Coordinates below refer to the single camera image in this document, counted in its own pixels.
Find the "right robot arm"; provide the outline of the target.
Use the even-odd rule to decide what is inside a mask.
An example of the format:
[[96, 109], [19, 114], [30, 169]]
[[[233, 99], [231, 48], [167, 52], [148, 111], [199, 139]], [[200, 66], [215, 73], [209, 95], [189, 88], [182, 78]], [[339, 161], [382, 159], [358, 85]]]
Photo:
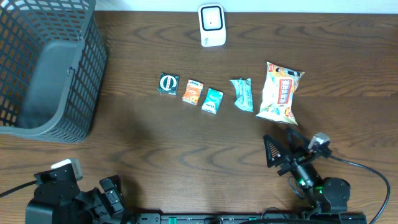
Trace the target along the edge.
[[336, 177], [321, 178], [312, 162], [320, 157], [330, 158], [330, 137], [317, 133], [311, 139], [293, 129], [287, 129], [288, 148], [270, 134], [263, 137], [266, 149], [267, 166], [279, 167], [277, 173], [282, 176], [290, 173], [298, 188], [300, 196], [308, 200], [313, 214], [344, 213], [348, 210], [351, 186], [344, 179]]

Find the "cream wet wipes pack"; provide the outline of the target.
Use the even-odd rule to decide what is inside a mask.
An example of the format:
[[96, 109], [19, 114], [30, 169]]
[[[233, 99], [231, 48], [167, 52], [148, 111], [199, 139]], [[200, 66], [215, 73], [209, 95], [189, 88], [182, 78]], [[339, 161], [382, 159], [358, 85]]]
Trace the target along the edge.
[[266, 80], [257, 118], [297, 125], [292, 112], [294, 93], [304, 72], [267, 62]]

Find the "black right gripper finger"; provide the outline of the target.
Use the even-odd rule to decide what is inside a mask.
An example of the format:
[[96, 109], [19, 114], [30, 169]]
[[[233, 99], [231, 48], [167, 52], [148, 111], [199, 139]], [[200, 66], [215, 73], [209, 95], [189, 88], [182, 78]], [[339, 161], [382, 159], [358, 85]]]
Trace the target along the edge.
[[281, 143], [275, 140], [271, 135], [266, 134], [263, 137], [264, 145], [266, 149], [267, 167], [277, 167], [284, 163], [286, 148]]
[[287, 128], [287, 140], [289, 144], [289, 152], [291, 154], [295, 154], [298, 152], [309, 152], [308, 145], [310, 143], [310, 140], [300, 134], [298, 131], [292, 128]]

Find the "teal wipes pack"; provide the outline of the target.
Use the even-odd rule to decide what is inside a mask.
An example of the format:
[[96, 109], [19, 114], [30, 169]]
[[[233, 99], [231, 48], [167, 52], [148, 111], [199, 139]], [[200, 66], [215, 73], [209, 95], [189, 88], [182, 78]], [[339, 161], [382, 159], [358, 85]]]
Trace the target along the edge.
[[236, 91], [236, 101], [234, 105], [243, 111], [253, 112], [254, 105], [252, 99], [251, 79], [230, 80]]

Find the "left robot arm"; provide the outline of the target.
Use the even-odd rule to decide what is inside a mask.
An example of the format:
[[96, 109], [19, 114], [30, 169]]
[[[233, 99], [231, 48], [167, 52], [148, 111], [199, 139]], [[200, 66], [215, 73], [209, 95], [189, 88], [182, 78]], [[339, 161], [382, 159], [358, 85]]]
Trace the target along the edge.
[[136, 217], [124, 208], [121, 179], [113, 175], [100, 180], [97, 187], [82, 191], [80, 162], [66, 159], [51, 169], [34, 175], [37, 188], [25, 211], [25, 222], [32, 224], [135, 223]]

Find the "orange tissue pack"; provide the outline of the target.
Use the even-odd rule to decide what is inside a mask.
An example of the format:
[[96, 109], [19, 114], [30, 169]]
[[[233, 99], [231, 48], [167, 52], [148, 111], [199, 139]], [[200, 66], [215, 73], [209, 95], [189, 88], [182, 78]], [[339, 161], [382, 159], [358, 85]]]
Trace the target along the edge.
[[197, 105], [203, 89], [203, 83], [195, 80], [188, 80], [185, 93], [182, 96], [182, 101]]

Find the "dark green round-logo box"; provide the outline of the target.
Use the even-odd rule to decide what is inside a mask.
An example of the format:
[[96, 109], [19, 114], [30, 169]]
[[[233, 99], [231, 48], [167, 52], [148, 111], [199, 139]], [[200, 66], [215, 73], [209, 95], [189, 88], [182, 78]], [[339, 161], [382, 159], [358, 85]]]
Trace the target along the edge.
[[161, 73], [158, 92], [169, 95], [176, 95], [178, 90], [179, 79], [180, 77], [178, 75]]

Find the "green tissue pack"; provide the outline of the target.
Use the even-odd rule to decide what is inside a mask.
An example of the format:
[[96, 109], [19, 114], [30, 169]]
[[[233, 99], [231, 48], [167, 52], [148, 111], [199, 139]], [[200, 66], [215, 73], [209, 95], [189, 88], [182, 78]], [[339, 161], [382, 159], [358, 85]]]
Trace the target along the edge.
[[201, 109], [209, 113], [217, 114], [223, 99], [223, 95], [224, 93], [222, 91], [209, 88]]

